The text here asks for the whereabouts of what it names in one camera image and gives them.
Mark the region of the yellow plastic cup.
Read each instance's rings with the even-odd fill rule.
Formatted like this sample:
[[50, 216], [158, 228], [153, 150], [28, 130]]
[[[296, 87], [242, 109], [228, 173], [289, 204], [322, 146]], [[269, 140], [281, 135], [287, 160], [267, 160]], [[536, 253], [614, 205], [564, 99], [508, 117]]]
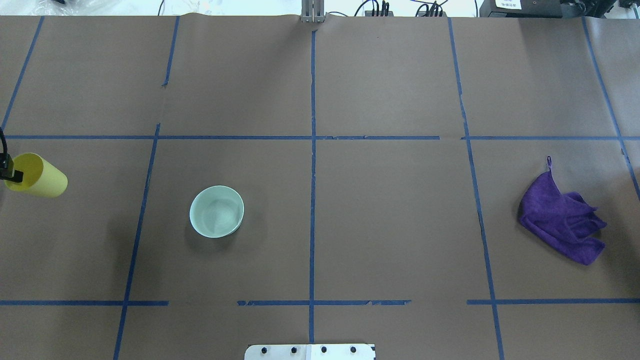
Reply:
[[21, 153], [14, 158], [14, 170], [22, 173], [22, 182], [5, 180], [5, 186], [18, 193], [40, 198], [57, 198], [67, 189], [67, 176], [36, 153]]

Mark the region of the purple cloth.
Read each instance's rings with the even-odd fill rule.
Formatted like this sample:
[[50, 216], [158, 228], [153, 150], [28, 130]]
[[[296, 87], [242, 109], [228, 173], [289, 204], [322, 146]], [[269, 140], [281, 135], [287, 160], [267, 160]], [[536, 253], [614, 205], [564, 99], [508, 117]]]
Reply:
[[519, 202], [518, 221], [533, 235], [568, 259], [591, 265], [606, 248], [594, 237], [608, 224], [596, 215], [580, 193], [562, 193], [553, 177], [553, 158], [546, 158], [547, 171], [526, 189]]

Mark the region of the black computer box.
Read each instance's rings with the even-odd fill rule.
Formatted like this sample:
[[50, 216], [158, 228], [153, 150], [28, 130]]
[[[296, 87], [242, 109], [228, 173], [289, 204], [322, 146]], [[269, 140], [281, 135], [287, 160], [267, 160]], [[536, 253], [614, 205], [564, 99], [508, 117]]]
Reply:
[[480, 18], [580, 18], [593, 7], [591, 0], [484, 0]]

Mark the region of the light green bowl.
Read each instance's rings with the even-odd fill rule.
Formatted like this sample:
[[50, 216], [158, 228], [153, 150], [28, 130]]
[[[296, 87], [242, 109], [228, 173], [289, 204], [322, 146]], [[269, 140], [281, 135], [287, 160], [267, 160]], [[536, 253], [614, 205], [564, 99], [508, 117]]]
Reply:
[[245, 204], [242, 196], [228, 186], [211, 186], [199, 192], [189, 208], [192, 228], [208, 239], [221, 239], [242, 225]]

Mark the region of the aluminium frame post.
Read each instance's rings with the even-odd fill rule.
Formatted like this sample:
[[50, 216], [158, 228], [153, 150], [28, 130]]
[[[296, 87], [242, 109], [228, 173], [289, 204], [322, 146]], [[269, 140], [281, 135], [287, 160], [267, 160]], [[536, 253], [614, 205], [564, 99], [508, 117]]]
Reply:
[[326, 19], [325, 1], [302, 0], [300, 18], [302, 23], [324, 23]]

